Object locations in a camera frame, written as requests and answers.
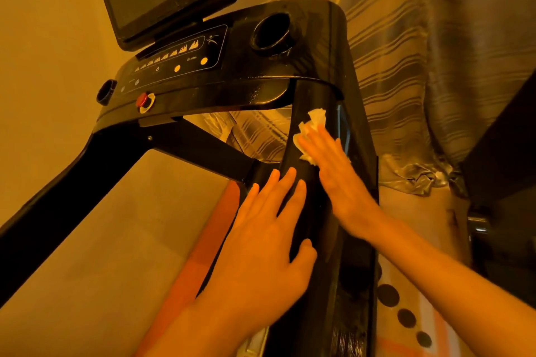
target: hand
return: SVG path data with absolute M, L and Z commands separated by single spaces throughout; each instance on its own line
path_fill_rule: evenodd
M 385 214 L 355 173 L 340 140 L 333 140 L 322 125 L 318 131 L 305 127 L 307 137 L 300 136 L 298 141 L 320 168 L 320 182 L 331 199 L 333 214 L 352 236 L 372 242 Z
M 306 239 L 289 262 L 306 187 L 300 180 L 277 216 L 296 170 L 290 168 L 280 181 L 279 176 L 279 171 L 273 171 L 260 192 L 258 184 L 251 188 L 200 296 L 210 297 L 217 308 L 225 308 L 231 324 L 240 323 L 237 330 L 244 338 L 274 323 L 303 295 L 316 260 L 316 251 Z

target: wall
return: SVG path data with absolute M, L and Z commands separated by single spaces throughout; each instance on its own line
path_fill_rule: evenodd
M 102 0 L 1 0 L 0 47 L 3 223 L 80 152 L 130 53 Z M 2 354 L 131 355 L 225 184 L 146 154 L 0 310 Z

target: person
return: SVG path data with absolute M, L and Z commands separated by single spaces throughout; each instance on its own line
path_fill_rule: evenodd
M 370 242 L 423 293 L 472 351 L 484 357 L 536 356 L 536 311 L 443 254 L 384 213 L 354 172 L 340 141 L 308 129 L 300 144 L 320 169 L 334 215 L 347 232 Z M 311 241 L 289 262 L 306 186 L 274 171 L 254 184 L 240 207 L 203 293 L 170 325 L 149 357 L 233 355 L 245 339 L 274 323 L 304 294 L 316 259 Z

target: crumpled white tissue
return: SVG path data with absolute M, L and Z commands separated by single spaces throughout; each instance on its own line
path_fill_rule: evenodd
M 326 125 L 326 111 L 324 109 L 313 109 L 310 112 L 308 112 L 309 117 L 311 117 L 311 120 L 309 120 L 306 124 L 311 127 L 313 130 L 318 130 L 318 125 L 321 124 L 323 126 Z M 300 128 L 300 132 L 298 134 L 295 134 L 292 137 L 292 141 L 294 142 L 294 145 L 298 147 L 298 150 L 300 150 L 303 155 L 300 157 L 301 160 L 308 161 L 311 165 L 317 165 L 313 158 L 311 158 L 310 155 L 308 155 L 305 150 L 301 147 L 301 145 L 298 143 L 298 136 L 302 136 L 306 138 L 307 136 L 307 130 L 305 130 L 305 124 L 301 122 L 298 127 Z

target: person's left hand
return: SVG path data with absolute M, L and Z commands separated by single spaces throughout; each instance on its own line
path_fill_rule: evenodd
M 283 199 L 296 178 L 290 168 L 279 181 L 273 171 L 262 191 L 254 184 L 240 207 L 218 262 L 200 298 L 223 310 L 244 337 L 274 323 L 303 295 L 316 260 L 309 239 L 289 262 L 294 227 L 305 202 L 300 180 L 285 209 Z

